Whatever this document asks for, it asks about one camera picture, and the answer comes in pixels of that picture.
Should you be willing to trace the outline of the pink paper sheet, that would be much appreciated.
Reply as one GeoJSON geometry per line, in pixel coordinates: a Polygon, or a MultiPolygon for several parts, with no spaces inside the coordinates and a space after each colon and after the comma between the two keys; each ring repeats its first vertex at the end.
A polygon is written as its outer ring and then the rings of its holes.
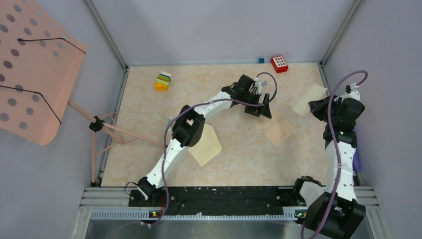
{"type": "Polygon", "coordinates": [[[254,117],[252,122],[274,146],[279,146],[292,136],[296,129],[279,112],[272,108],[270,110],[271,119],[260,116],[254,117]]]}

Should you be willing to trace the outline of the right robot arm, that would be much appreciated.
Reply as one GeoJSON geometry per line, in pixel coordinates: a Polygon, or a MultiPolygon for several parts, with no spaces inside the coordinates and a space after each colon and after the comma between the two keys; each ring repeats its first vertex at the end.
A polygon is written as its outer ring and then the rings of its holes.
{"type": "Polygon", "coordinates": [[[323,139],[329,160],[327,183],[311,176],[295,181],[292,199],[307,207],[300,221],[307,229],[331,239],[349,239],[365,218],[365,206],[357,202],[353,180],[353,157],[357,147],[356,120],[364,112],[357,99],[335,97],[308,103],[311,113],[326,122],[323,139]]]}

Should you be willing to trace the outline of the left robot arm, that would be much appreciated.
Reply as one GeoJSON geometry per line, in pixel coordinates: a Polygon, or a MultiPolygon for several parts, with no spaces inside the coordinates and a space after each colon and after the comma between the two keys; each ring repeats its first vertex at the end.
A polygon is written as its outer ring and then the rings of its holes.
{"type": "Polygon", "coordinates": [[[159,201],[158,190],[167,185],[165,176],[182,154],[201,139],[206,120],[235,105],[244,105],[245,112],[253,116],[271,119],[269,104],[275,95],[262,94],[266,82],[258,77],[242,75],[237,82],[225,86],[214,97],[201,104],[185,105],[168,124],[165,133],[171,132],[170,140],[164,140],[164,151],[153,169],[137,183],[141,200],[148,206],[159,201]]]}

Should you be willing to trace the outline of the letter sheet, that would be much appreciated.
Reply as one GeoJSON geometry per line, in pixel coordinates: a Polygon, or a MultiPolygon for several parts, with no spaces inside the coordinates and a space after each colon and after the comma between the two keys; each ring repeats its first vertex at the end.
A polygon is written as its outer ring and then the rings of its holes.
{"type": "Polygon", "coordinates": [[[309,102],[318,101],[326,97],[327,88],[312,84],[297,103],[292,107],[292,110],[301,116],[305,116],[311,111],[309,102]]]}

